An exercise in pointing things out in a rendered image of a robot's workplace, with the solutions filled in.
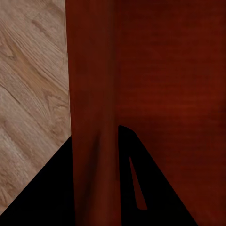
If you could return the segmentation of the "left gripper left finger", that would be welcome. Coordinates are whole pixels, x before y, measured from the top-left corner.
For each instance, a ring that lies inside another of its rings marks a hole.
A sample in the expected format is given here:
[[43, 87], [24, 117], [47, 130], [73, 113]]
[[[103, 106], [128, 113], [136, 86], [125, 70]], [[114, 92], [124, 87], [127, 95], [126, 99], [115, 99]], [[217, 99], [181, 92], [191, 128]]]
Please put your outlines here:
[[0, 215], [0, 226], [76, 226], [72, 136]]

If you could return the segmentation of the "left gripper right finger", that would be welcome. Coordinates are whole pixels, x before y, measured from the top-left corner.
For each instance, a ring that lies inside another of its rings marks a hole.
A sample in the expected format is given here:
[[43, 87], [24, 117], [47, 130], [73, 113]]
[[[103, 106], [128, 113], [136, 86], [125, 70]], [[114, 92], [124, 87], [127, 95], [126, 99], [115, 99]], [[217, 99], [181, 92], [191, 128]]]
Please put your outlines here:
[[[118, 126], [121, 226], [198, 226], [136, 133]], [[148, 210], [137, 208], [129, 157]]]

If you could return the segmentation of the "storage box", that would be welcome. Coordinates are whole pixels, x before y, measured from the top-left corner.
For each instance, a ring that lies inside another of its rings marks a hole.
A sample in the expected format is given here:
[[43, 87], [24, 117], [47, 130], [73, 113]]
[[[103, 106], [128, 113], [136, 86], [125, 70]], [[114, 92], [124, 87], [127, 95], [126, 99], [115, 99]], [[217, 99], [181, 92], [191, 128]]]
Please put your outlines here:
[[76, 226], [121, 226], [119, 125], [198, 226], [226, 226], [226, 0], [65, 0], [65, 16]]

